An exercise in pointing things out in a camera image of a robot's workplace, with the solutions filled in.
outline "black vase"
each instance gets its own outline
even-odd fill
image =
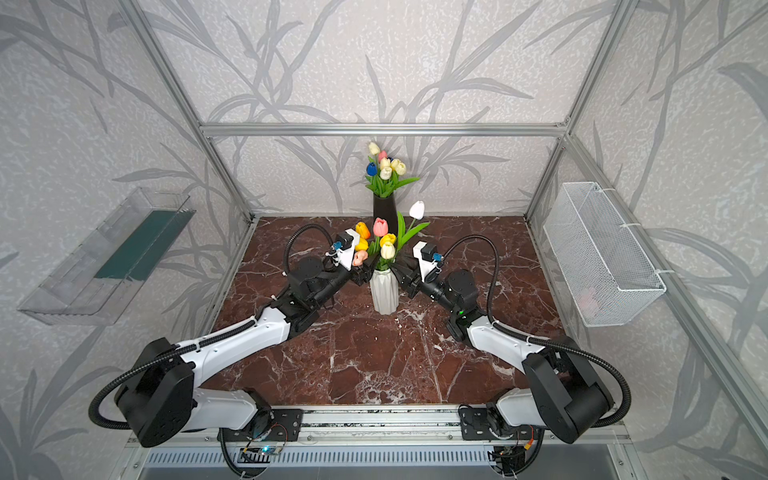
[[[373,194],[373,221],[376,221],[377,218],[386,220],[389,232],[397,235],[397,208],[395,207],[394,195],[380,198]]]

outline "green mat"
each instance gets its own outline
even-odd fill
[[[146,280],[192,215],[194,210],[150,212],[96,272],[95,278]]]

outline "leaf patterned wallpaper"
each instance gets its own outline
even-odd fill
[[[141,0],[204,122],[563,121],[614,1]],[[121,27],[115,18],[112,28]],[[369,138],[218,138],[254,211],[370,212]],[[550,138],[378,138],[441,214],[521,214]]]
[[[143,345],[196,335],[247,229],[116,4],[0,2],[0,476],[107,478],[128,432],[91,397]],[[135,187],[197,210],[118,322],[46,326],[16,310]],[[115,417],[114,409],[106,412]]]
[[[661,252],[768,392],[768,2],[639,8],[576,125]],[[677,319],[658,300],[626,326],[585,329],[541,231],[567,157],[533,218],[582,346],[633,389],[625,419],[650,478],[768,478],[768,459]]]

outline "white vase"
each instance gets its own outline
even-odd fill
[[[400,304],[395,274],[390,269],[374,270],[370,283],[373,309],[382,315],[392,315]]]

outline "gray floor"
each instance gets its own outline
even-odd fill
[[[140,480],[235,480],[222,468],[146,468]],[[501,476],[479,467],[268,468],[259,480],[496,480]],[[618,480],[605,445],[546,445],[536,462],[518,478]]]

